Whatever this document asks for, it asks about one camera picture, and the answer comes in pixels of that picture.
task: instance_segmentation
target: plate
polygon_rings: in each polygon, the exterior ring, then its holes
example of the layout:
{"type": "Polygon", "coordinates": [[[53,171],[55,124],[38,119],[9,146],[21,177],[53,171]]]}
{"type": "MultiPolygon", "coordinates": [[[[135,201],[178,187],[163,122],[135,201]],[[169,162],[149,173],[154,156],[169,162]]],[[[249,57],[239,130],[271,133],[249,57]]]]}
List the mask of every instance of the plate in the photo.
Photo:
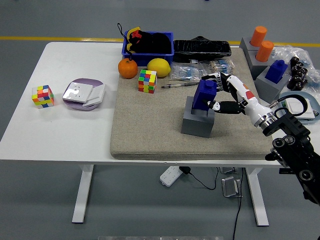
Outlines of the plate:
{"type": "MultiPolygon", "coordinates": [[[[89,85],[92,85],[93,87],[97,87],[97,86],[100,86],[102,85],[103,83],[99,80],[95,80],[95,79],[89,79],[89,78],[78,78],[76,80],[73,80],[72,82],[69,83],[69,85],[71,83],[79,83],[79,84],[89,84],[89,85]]],[[[67,91],[69,85],[66,87],[63,95],[65,94],[65,92],[67,91]]],[[[64,100],[64,103],[70,107],[70,108],[73,108],[73,109],[77,109],[77,110],[81,110],[81,111],[91,111],[92,109],[95,109],[98,105],[98,104],[95,104],[93,106],[82,106],[83,103],[82,102],[76,102],[76,101],[69,101],[69,100],[64,100]]]]}

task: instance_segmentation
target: lemon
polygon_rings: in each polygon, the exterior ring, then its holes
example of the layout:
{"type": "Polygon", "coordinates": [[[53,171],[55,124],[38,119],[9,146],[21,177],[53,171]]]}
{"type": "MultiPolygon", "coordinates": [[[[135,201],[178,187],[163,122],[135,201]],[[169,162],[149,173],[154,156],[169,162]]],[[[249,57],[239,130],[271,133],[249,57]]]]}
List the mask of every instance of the lemon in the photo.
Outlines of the lemon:
{"type": "Polygon", "coordinates": [[[160,78],[167,76],[171,71],[169,63],[163,58],[152,59],[146,67],[149,71],[156,71],[160,78]]]}

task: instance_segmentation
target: gray felt mat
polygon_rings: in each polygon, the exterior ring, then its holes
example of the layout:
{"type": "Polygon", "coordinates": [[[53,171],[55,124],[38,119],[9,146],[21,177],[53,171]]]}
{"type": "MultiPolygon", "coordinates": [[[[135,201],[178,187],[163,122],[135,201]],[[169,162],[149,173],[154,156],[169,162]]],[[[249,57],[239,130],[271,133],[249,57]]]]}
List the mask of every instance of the gray felt mat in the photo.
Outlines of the gray felt mat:
{"type": "MultiPolygon", "coordinates": [[[[233,74],[256,95],[255,84],[241,48],[232,48],[233,74]]],[[[119,160],[264,160],[272,138],[255,128],[248,116],[215,114],[210,138],[181,133],[187,96],[197,86],[161,88],[154,94],[138,91],[138,76],[119,78],[110,153],[119,160]]],[[[218,92],[216,101],[234,101],[230,93],[218,92]]]]}

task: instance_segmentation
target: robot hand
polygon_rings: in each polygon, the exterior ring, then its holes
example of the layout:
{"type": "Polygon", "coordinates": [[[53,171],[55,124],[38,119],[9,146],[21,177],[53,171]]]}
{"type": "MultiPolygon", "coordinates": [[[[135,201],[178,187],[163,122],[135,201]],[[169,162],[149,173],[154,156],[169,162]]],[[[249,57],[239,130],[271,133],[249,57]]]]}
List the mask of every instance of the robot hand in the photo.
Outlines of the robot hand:
{"type": "MultiPolygon", "coordinates": [[[[260,127],[265,136],[270,136],[280,129],[284,131],[286,136],[273,140],[271,153],[267,154],[265,159],[277,160],[285,168],[290,167],[303,188],[304,198],[320,205],[320,156],[314,152],[310,143],[310,131],[296,119],[296,116],[302,115],[307,110],[306,100],[300,95],[288,95],[269,106],[262,106],[248,87],[234,75],[217,72],[202,79],[217,82],[217,91],[231,93],[241,112],[249,116],[251,123],[255,127],[260,127]],[[271,108],[287,98],[298,99],[303,105],[303,111],[291,114],[283,107],[272,111],[271,108]],[[277,112],[280,110],[285,110],[285,114],[278,117],[277,112]]],[[[205,103],[215,112],[224,112],[221,110],[223,102],[205,103]]]]}

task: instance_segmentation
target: black plush toy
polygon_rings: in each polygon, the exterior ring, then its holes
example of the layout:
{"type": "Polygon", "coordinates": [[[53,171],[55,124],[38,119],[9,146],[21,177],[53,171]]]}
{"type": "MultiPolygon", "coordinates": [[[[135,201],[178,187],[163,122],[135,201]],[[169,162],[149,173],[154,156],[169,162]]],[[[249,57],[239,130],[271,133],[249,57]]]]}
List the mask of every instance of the black plush toy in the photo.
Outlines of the black plush toy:
{"type": "Polygon", "coordinates": [[[170,39],[161,32],[149,33],[141,31],[140,27],[135,27],[127,32],[126,39],[129,42],[126,49],[131,53],[172,53],[170,39]]]}

